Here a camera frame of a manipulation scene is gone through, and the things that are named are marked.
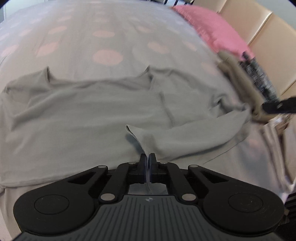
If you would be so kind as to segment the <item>black white patterned garment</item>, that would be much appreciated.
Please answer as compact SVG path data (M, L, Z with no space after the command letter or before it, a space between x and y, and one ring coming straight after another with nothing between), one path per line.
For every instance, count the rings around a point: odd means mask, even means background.
M243 61L240 61L240 66L244 69L247 75L251 78L254 86L263 95L266 102L279 101L276 89L271 83L265 71L258 64L256 58L251 58L247 52L242 54Z

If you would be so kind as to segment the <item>grey t-shirt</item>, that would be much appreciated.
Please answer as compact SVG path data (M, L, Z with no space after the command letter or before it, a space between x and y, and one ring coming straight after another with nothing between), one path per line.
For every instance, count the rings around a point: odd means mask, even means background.
M45 68L1 93L1 190L116 167L140 153L173 161L232 147L249 121L247 104L176 69L70 82Z

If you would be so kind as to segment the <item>beige padded headboard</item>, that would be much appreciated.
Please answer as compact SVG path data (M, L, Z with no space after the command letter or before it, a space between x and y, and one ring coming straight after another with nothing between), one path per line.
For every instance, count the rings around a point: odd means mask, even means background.
M255 1L194 1L219 13L247 42L282 98L295 96L295 29Z

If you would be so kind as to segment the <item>pink pillow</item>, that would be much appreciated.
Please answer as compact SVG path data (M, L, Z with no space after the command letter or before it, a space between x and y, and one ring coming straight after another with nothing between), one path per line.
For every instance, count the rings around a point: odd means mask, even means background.
M234 28L218 13L193 5L179 5L171 8L182 16L214 51L228 51L240 60L243 53L254 58L254 53Z

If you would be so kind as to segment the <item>olive khaki garment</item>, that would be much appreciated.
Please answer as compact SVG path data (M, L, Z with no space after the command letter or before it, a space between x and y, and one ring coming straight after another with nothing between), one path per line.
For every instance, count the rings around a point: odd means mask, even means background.
M239 60L236 56L227 51L219 51L218 57L221 59L218 63L218 68L227 76L241 101L250 106L252 120L267 123L272 119L273 115L265 113L261 107L264 102L263 95L239 65Z

